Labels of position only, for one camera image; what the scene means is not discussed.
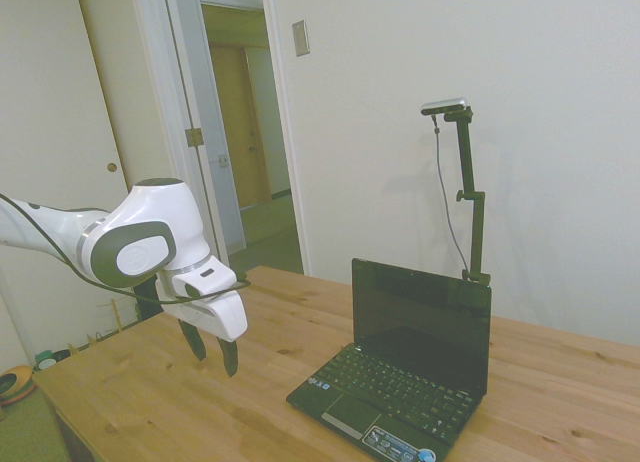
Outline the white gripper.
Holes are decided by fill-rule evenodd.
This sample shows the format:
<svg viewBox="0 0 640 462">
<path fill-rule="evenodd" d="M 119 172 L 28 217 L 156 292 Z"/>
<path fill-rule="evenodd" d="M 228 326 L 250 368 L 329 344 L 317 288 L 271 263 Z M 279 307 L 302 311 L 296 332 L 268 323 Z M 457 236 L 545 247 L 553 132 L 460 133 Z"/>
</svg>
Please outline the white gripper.
<svg viewBox="0 0 640 462">
<path fill-rule="evenodd" d="M 207 350 L 198 331 L 218 337 L 225 371 L 233 377 L 238 370 L 238 339 L 248 327 L 242 299 L 231 287 L 235 273 L 215 256 L 183 269 L 160 272 L 160 292 L 176 304 L 163 303 L 165 312 L 180 319 L 181 331 L 198 361 Z"/>
</svg>

